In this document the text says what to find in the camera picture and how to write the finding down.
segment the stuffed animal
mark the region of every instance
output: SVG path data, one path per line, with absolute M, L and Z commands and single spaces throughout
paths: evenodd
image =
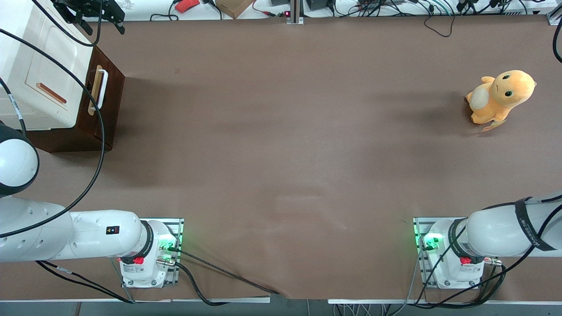
M 521 70 L 507 71 L 496 78 L 482 77 L 482 84 L 466 96 L 474 112 L 471 121 L 476 124 L 493 121 L 483 132 L 501 125 L 511 109 L 533 94 L 536 85 L 533 78 Z

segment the red object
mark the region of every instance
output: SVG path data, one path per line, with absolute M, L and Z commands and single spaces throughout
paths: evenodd
M 470 263 L 472 263 L 472 260 L 469 257 L 460 258 L 460 264 L 470 264 Z
M 136 257 L 135 259 L 133 259 L 134 264 L 143 264 L 143 262 L 144 262 L 143 257 Z
M 176 11 L 183 13 L 199 4 L 199 0 L 183 0 L 175 5 Z

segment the white handle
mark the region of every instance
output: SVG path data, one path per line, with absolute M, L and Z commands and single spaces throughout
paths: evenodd
M 102 73 L 102 86 L 99 90 L 99 97 L 98 97 L 98 109 L 101 110 L 103 106 L 103 98 L 105 96 L 105 90 L 107 88 L 107 77 L 109 77 L 109 74 L 105 69 L 99 69 L 98 71 Z M 95 111 L 96 109 L 92 106 L 90 107 L 90 110 Z

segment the plush toy tag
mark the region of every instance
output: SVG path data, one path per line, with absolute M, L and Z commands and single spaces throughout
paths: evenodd
M 503 121 L 494 121 L 494 122 L 492 122 L 492 125 L 487 126 L 487 127 L 484 127 L 484 129 L 482 130 L 482 132 L 487 132 L 487 131 L 489 131 L 489 130 L 491 130 L 491 129 L 494 129 L 494 128 L 500 126 L 500 125 L 503 124 L 503 123 L 505 123 L 505 120 L 503 120 Z

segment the white cabinet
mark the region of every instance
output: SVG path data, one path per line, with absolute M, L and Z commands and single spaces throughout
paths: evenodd
M 91 47 L 68 38 L 31 1 L 0 2 L 0 28 L 51 55 L 84 83 Z M 50 0 L 39 0 L 39 3 L 75 38 L 88 42 L 74 25 L 64 22 Z M 82 88 L 53 62 L 3 34 L 0 34 L 0 76 L 20 106 L 29 130 L 70 128 L 76 124 Z M 19 128 L 3 90 L 0 91 L 0 120 Z

